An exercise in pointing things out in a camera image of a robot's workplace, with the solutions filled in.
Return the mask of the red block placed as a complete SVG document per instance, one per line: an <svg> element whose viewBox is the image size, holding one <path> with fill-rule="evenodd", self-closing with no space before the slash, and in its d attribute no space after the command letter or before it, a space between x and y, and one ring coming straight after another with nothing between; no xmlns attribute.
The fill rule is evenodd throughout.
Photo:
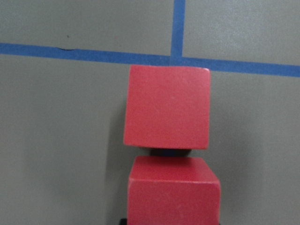
<svg viewBox="0 0 300 225"><path fill-rule="evenodd" d="M220 181L200 157L135 158L128 179L127 224L218 225Z"/></svg>
<svg viewBox="0 0 300 225"><path fill-rule="evenodd" d="M201 67L132 65L124 143L161 149L206 149L210 78L210 70Z"/></svg>

